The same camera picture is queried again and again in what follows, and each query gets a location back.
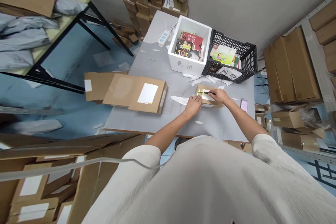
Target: person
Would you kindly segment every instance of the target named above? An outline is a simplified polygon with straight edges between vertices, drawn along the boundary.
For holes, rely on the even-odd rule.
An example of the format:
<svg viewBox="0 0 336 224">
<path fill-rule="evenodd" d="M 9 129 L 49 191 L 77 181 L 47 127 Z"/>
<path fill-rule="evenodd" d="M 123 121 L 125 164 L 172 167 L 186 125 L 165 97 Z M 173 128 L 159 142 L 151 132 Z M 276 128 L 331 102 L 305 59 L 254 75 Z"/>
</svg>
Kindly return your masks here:
<svg viewBox="0 0 336 224">
<path fill-rule="evenodd" d="M 232 113 L 253 156 L 199 136 L 178 145 L 161 170 L 121 163 L 82 223 L 335 224 L 336 198 L 224 90 L 209 95 Z M 159 165 L 161 154 L 201 104 L 200 96 L 190 97 L 177 118 L 123 158 Z"/>
</svg>

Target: hand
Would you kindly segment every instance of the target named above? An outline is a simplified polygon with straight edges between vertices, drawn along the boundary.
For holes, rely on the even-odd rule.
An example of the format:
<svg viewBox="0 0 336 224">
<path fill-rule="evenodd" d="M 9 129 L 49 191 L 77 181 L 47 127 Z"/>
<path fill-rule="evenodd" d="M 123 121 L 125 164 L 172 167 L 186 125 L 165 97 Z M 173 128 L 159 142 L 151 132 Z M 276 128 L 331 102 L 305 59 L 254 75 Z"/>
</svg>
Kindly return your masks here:
<svg viewBox="0 0 336 224">
<path fill-rule="evenodd" d="M 197 113 L 201 110 L 202 105 L 202 97 L 201 96 L 190 96 L 187 106 L 184 110 L 184 113 L 189 117 L 192 118 L 193 116 L 197 115 Z"/>
<path fill-rule="evenodd" d="M 216 102 L 223 103 L 224 105 L 231 101 L 231 98 L 223 89 L 213 89 L 209 91 L 209 95 Z"/>
</svg>

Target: white shirt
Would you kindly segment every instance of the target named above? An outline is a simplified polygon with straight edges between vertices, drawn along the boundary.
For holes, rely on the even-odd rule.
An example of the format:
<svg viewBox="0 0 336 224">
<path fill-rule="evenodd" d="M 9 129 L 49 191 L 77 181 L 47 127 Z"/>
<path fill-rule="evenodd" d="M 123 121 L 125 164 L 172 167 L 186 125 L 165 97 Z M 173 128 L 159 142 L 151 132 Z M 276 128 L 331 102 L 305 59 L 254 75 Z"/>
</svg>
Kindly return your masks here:
<svg viewBox="0 0 336 224">
<path fill-rule="evenodd" d="M 161 169 L 121 163 L 83 224 L 336 223 L 336 198 L 266 134 L 253 156 L 209 136 L 178 145 Z M 157 147 L 143 145 L 123 158 L 149 167 Z"/>
</svg>

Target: black plastic crate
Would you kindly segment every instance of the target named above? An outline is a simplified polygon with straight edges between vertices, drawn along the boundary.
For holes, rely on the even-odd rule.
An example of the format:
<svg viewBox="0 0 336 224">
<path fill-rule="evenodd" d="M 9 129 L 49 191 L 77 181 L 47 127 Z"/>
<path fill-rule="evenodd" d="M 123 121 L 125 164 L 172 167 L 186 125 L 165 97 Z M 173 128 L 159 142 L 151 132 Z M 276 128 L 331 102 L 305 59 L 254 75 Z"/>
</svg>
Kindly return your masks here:
<svg viewBox="0 0 336 224">
<path fill-rule="evenodd" d="M 242 43 L 240 41 L 233 40 L 229 37 L 224 36 L 223 33 L 216 31 L 216 30 L 212 30 L 210 41 L 211 43 L 209 47 L 208 60 L 206 62 L 202 75 L 211 75 L 219 79 L 228 80 L 228 81 L 232 81 L 234 83 L 240 84 L 246 81 L 247 79 L 249 79 L 250 77 L 252 77 L 253 75 L 257 74 L 258 66 L 257 66 L 257 47 L 256 45 L 253 45 L 250 43 Z M 229 65 L 224 65 L 219 61 L 213 60 L 212 57 L 210 56 L 210 52 L 214 44 L 217 44 L 217 45 L 221 44 L 223 46 L 236 49 L 237 50 L 236 53 L 240 55 L 241 65 L 242 65 L 241 69 L 238 69 L 238 68 L 235 68 Z M 223 74 L 216 73 L 221 67 L 233 68 L 241 72 L 242 75 L 235 80 L 231 80 L 230 78 L 226 77 Z"/>
</svg>

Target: white styrofoam box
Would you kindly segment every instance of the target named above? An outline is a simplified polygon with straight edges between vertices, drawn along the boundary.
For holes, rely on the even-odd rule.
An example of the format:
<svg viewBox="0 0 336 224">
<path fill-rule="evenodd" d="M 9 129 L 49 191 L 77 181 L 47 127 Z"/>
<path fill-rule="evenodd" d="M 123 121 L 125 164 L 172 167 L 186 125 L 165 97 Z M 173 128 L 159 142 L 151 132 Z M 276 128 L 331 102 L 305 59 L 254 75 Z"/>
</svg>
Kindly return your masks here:
<svg viewBox="0 0 336 224">
<path fill-rule="evenodd" d="M 201 50 L 201 55 L 204 57 L 203 62 L 175 54 L 176 41 L 180 37 L 182 31 L 196 33 L 197 36 L 203 38 Z M 170 67 L 172 70 L 184 74 L 196 76 L 202 75 L 203 69 L 208 59 L 211 32 L 211 27 L 196 22 L 187 17 L 180 16 L 168 50 Z"/>
</svg>

